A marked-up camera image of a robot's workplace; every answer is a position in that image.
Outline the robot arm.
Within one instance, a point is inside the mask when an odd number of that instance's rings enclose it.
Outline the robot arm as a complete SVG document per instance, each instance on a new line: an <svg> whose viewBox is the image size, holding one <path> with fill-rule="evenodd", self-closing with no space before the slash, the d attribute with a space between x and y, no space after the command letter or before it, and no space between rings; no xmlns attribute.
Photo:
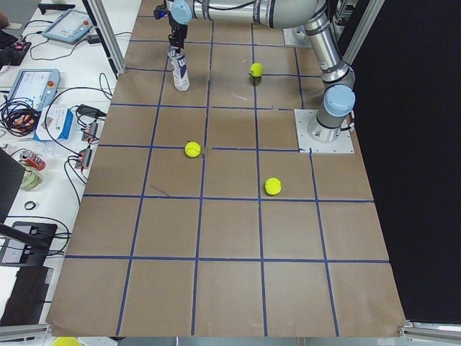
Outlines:
<svg viewBox="0 0 461 346"><path fill-rule="evenodd" d="M326 91L308 130L321 143L354 128L343 124L353 115L354 70L339 52L330 13L327 1L165 1L156 10L157 17L169 18L169 41L179 54L193 19L264 25L281 30L287 47L313 49Z"/></svg>

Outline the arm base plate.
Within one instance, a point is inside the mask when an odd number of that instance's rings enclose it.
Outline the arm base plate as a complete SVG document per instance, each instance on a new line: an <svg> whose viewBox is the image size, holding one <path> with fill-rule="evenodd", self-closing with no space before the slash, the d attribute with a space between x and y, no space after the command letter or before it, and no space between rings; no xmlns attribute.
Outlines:
<svg viewBox="0 0 461 346"><path fill-rule="evenodd" d="M284 44L287 47L312 48L312 43L305 33L305 28L299 27L283 29Z"/></svg>
<svg viewBox="0 0 461 346"><path fill-rule="evenodd" d="M353 154L354 147L347 125L343 121L340 128L328 129L317 121L318 110L295 109L295 126L299 152L302 154Z"/></svg>

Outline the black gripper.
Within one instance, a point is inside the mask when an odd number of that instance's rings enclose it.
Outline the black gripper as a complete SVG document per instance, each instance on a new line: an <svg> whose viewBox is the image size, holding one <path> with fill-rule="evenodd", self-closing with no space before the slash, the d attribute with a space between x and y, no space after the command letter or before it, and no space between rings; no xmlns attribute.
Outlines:
<svg viewBox="0 0 461 346"><path fill-rule="evenodd" d="M171 28L169 35L169 42L171 46L184 46L184 41L187 38L187 26L179 25ZM182 49L180 47L173 47L174 57L182 57Z"/></svg>

